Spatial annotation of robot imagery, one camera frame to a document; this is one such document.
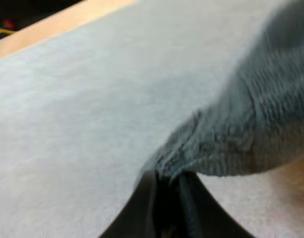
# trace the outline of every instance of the gray fabric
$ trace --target gray fabric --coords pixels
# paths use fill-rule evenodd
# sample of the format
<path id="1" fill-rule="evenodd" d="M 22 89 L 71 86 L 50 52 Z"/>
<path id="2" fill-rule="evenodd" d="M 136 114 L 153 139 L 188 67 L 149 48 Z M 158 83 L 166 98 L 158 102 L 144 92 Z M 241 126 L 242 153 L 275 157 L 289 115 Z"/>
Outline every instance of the gray fabric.
<path id="1" fill-rule="evenodd" d="M 278 0 L 149 0 L 0 60 L 0 238 L 96 237 Z M 258 237 L 304 237 L 304 164 L 202 177 Z"/>
<path id="2" fill-rule="evenodd" d="M 245 176 L 304 158 L 304 0 L 257 38 L 220 96 L 176 128 L 142 172 Z"/>

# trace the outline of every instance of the black plastic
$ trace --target black plastic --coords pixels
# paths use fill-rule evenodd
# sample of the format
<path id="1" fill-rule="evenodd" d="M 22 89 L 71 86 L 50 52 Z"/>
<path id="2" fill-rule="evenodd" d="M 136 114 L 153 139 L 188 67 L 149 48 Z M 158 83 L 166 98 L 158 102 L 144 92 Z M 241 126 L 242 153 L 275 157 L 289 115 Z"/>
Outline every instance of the black plastic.
<path id="1" fill-rule="evenodd" d="M 100 238 L 253 238 L 216 202 L 194 173 L 170 183 L 146 172 Z"/>

